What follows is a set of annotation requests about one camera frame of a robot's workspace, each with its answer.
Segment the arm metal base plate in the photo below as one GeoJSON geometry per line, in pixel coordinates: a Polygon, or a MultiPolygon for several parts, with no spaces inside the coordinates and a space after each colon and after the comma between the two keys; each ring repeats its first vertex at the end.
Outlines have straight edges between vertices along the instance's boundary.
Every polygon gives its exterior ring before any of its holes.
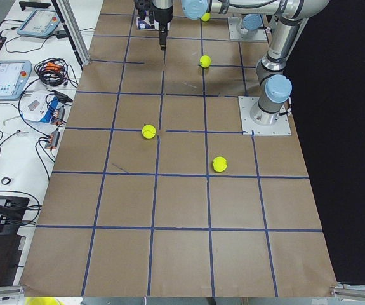
{"type": "Polygon", "coordinates": [[[231,41],[250,43],[267,42],[263,16],[261,14],[228,17],[228,26],[231,41]]]}
{"type": "Polygon", "coordinates": [[[288,115],[269,114],[258,105],[259,97],[238,96],[242,133],[249,136],[290,136],[288,115]]]}

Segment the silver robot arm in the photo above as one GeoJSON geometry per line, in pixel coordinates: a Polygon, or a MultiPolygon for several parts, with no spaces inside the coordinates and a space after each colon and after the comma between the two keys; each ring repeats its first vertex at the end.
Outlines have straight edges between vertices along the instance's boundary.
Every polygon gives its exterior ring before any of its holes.
{"type": "Polygon", "coordinates": [[[250,110],[252,121],[272,126],[292,91],[291,81],[282,75],[290,50],[296,44],[304,21],[321,12],[328,1],[182,1],[183,12],[191,20],[205,13],[226,14],[232,8],[242,14],[276,15],[278,22],[266,54],[256,66],[261,95],[250,110]]]}

